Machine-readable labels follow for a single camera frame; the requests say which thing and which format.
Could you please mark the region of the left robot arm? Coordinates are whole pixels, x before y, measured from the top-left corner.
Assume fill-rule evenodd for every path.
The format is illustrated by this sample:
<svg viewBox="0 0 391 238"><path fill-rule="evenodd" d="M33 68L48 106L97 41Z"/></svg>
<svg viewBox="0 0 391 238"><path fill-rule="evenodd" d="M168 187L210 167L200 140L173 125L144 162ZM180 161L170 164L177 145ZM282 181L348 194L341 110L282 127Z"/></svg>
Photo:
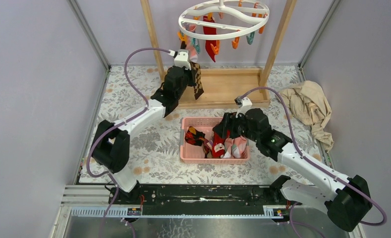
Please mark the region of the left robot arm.
<svg viewBox="0 0 391 238"><path fill-rule="evenodd" d="M108 170L121 190L120 198L126 203L135 203L139 197L135 187L138 181L127 167L132 138L168 116L178 106L187 87L197 89L199 82L199 64L191 63L190 68L172 66L146 106L117 122L103 120L99 123L89 156Z"/></svg>

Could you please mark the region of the wooden hanger stand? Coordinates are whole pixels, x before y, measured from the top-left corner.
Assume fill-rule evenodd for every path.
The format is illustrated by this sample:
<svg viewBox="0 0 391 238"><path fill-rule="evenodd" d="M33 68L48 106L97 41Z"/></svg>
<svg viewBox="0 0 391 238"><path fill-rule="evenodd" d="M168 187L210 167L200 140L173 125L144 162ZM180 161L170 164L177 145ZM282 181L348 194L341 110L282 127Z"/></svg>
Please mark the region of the wooden hanger stand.
<svg viewBox="0 0 391 238"><path fill-rule="evenodd" d="M187 87L179 104L179 109L220 109L234 108L235 99L245 94L247 91L254 90L252 104L259 107L268 107L270 104L270 95L266 90L267 81L277 57L280 45L283 41L287 26L290 22L292 12L296 2L288 0L285 4L278 29L273 39L273 43L264 68L201 68L201 82L204 93L196 100L194 97L194 88ZM159 69L161 84L168 69L164 69L160 53L162 49L158 46L155 24L152 18L149 2L143 0L141 7L146 20L146 25L151 40L151 49L154 51L155 60ZM187 35L180 29L178 36L181 40L179 49L186 50ZM233 48L237 48L239 40L242 37L231 40ZM199 40L193 38L193 45L196 49L200 48L200 41L205 41L205 49L211 56L216 56L220 52L220 46L226 40Z"/></svg>

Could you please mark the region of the black red yellow argyle sock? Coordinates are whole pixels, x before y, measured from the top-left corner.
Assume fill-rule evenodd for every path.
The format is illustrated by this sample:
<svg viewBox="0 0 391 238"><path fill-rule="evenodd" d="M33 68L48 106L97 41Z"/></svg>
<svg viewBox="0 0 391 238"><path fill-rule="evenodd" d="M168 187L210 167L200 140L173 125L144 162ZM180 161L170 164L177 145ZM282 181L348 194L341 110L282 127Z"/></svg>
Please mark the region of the black red yellow argyle sock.
<svg viewBox="0 0 391 238"><path fill-rule="evenodd" d="M185 133L185 141L194 146L202 146L205 143L205 134L190 126Z"/></svg>

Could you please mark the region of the brown argyle sock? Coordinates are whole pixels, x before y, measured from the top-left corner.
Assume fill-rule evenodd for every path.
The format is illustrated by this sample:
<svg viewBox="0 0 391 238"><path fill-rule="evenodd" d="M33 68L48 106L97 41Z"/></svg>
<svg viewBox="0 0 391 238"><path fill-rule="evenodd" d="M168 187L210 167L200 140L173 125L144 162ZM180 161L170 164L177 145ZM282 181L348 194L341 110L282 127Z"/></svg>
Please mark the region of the brown argyle sock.
<svg viewBox="0 0 391 238"><path fill-rule="evenodd" d="M204 93L201 82L201 67L200 64L192 61L190 62L190 65L193 79L191 86L194 88L194 97L197 100Z"/></svg>

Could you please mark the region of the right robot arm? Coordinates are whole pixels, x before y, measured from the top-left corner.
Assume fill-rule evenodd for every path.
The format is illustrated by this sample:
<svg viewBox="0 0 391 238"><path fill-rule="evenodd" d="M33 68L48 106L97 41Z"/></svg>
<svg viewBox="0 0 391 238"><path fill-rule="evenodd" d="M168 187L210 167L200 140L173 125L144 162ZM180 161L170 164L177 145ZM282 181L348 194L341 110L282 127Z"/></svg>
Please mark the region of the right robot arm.
<svg viewBox="0 0 391 238"><path fill-rule="evenodd" d="M297 182L289 176L280 176L270 184L270 198L276 204L286 200L297 201L315 208L344 231L351 232L371 210L372 204L358 192L369 195L364 178L350 178L327 167L306 152L296 148L294 141L271 127L261 109L250 109L245 114L225 113L213 131L222 138L244 137L253 141L266 157L300 173L312 185Z"/></svg>

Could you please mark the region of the pink plastic basket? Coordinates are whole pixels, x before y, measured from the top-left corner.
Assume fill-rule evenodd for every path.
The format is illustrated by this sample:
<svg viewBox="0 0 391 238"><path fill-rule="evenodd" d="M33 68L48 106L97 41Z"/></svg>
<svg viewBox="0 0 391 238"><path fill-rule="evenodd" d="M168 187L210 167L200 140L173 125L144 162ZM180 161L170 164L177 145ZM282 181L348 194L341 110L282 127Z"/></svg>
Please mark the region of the pink plastic basket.
<svg viewBox="0 0 391 238"><path fill-rule="evenodd" d="M190 126L193 126L196 130L205 134L205 138L213 143L213 127L219 124L221 118L218 117L186 117L182 120L181 126L181 145L180 145L180 157L183 162L187 164L232 164L240 165L244 164L250 159L250 146L247 141L246 151L241 159L236 158L205 158L202 146L194 146L188 144L184 137Z"/></svg>

